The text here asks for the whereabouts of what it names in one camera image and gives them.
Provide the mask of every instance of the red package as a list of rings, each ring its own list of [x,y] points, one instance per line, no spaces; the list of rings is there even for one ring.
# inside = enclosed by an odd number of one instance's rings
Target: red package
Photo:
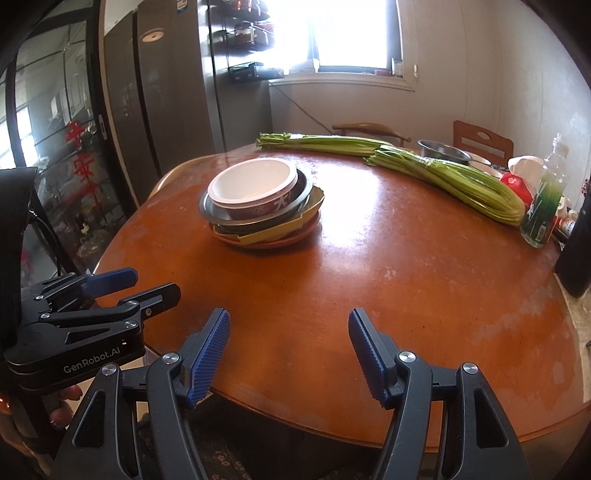
[[[501,177],[501,182],[507,185],[511,190],[513,190],[517,194],[517,196],[521,200],[523,200],[523,203],[525,203],[525,210],[530,208],[531,202],[534,201],[534,198],[532,197],[530,191],[528,190],[527,186],[525,185],[525,182],[521,177],[507,172],[503,174],[503,176]]]

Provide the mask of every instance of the glass bottle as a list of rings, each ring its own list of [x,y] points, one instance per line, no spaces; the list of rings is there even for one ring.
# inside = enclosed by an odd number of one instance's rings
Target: glass bottle
[[[554,216],[566,187],[566,157],[569,146],[560,134],[553,142],[552,154],[544,160],[542,176],[534,201],[521,222],[521,236],[536,248],[543,247],[554,226]]]

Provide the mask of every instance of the glass door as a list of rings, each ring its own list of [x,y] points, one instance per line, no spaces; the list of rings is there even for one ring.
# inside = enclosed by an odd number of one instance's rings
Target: glass door
[[[15,168],[14,157],[8,136],[6,118],[6,74],[0,77],[0,170]],[[29,225],[21,252],[21,287],[52,278],[57,275],[57,260],[40,235],[38,227]]]
[[[0,124],[0,166],[38,168],[46,219],[81,272],[94,270],[130,212],[100,110],[98,3],[65,0],[35,28],[3,78],[14,97]]]

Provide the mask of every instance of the stacked bowls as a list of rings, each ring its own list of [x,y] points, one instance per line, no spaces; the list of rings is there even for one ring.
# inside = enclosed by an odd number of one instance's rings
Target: stacked bowls
[[[305,171],[274,157],[238,163],[217,175],[199,209],[214,235],[226,243],[272,248],[318,222],[324,193]]]
[[[255,158],[227,168],[207,188],[230,218],[245,220],[276,212],[293,199],[295,166],[282,158]]]

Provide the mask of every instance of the round wooden table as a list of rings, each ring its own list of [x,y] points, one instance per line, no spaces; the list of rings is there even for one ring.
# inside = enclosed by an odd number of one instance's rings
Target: round wooden table
[[[280,155],[306,168],[326,200],[305,241],[277,251],[215,239],[197,202],[239,161]],[[295,427],[380,446],[392,413],[372,399],[347,331],[364,307],[378,330],[433,365],[479,365],[521,440],[583,411],[579,341],[553,266],[447,193],[362,159],[243,147],[189,167],[130,218],[98,272],[139,282],[118,297],[173,281],[178,306],[145,324],[159,353],[178,349],[215,307],[232,332],[212,390]],[[439,444],[434,404],[427,448]]]

